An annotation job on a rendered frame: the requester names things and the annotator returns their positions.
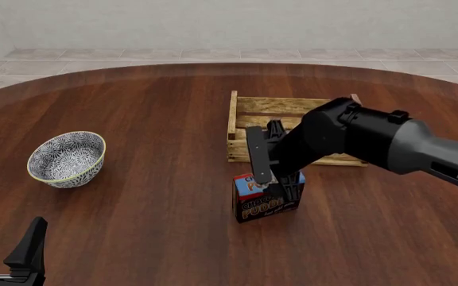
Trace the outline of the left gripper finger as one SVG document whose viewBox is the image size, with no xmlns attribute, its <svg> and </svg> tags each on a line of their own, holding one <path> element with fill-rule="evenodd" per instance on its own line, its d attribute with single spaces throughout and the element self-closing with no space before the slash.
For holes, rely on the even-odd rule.
<svg viewBox="0 0 458 286">
<path fill-rule="evenodd" d="M 41 216 L 31 222 L 25 235 L 3 263 L 11 275 L 45 274 L 44 248 L 48 223 Z"/>
</svg>

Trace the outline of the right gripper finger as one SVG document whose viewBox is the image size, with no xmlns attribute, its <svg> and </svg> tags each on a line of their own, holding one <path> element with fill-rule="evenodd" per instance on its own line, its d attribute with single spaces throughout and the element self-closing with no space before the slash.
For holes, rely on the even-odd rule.
<svg viewBox="0 0 458 286">
<path fill-rule="evenodd" d="M 304 174 L 295 172 L 290 176 L 273 177 L 269 184 L 269 194 L 281 203 L 284 211 L 297 209 L 304 190 Z"/>
<path fill-rule="evenodd" d="M 281 140 L 287 133 L 288 130 L 284 128 L 280 119 L 270 120 L 266 125 L 267 140 Z"/>
</svg>

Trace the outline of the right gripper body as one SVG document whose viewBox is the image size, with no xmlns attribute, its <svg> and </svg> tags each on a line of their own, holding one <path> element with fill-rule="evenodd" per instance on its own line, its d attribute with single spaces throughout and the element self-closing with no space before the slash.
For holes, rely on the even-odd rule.
<svg viewBox="0 0 458 286">
<path fill-rule="evenodd" d="M 272 161 L 277 161 L 276 164 L 271 166 L 271 169 L 277 178 L 289 176 L 291 173 L 294 173 L 295 154 L 293 147 L 293 144 L 291 144 L 289 140 L 283 138 L 270 152 L 270 159 L 272 159 Z"/>
</svg>

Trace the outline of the wooden slat tray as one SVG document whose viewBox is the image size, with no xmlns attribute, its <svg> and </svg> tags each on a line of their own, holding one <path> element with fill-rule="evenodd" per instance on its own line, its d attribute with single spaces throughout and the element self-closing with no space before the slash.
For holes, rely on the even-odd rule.
<svg viewBox="0 0 458 286">
<path fill-rule="evenodd" d="M 241 97 L 237 91 L 232 91 L 227 123 L 227 160 L 250 161 L 245 128 L 266 128 L 269 121 L 279 119 L 289 131 L 300 123 L 304 114 L 327 102 L 327 99 Z"/>
</svg>

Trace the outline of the patterned black and white bowl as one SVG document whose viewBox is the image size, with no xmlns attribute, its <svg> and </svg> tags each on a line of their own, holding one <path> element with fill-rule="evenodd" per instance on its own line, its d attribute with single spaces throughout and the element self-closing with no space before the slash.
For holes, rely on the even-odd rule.
<svg viewBox="0 0 458 286">
<path fill-rule="evenodd" d="M 101 171 L 106 151 L 107 144 L 97 133 L 61 134 L 35 149 L 28 159 L 27 171 L 51 187 L 80 187 Z"/>
</svg>

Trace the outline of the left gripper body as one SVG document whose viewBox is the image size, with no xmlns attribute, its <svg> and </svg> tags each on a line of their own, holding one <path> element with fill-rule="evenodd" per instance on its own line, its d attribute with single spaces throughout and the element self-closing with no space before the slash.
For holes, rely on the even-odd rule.
<svg viewBox="0 0 458 286">
<path fill-rule="evenodd" d="M 10 269 L 8 275 L 0 275 L 0 286 L 43 286 L 45 275 L 32 269 Z"/>
</svg>

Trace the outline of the chocolate pudding box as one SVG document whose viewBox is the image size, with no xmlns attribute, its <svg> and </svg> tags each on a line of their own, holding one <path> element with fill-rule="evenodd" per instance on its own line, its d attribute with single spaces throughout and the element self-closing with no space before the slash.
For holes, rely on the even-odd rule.
<svg viewBox="0 0 458 286">
<path fill-rule="evenodd" d="M 251 174 L 233 179 L 232 210 L 238 223 L 284 212 L 281 203 L 269 194 L 269 184 L 256 183 Z"/>
</svg>

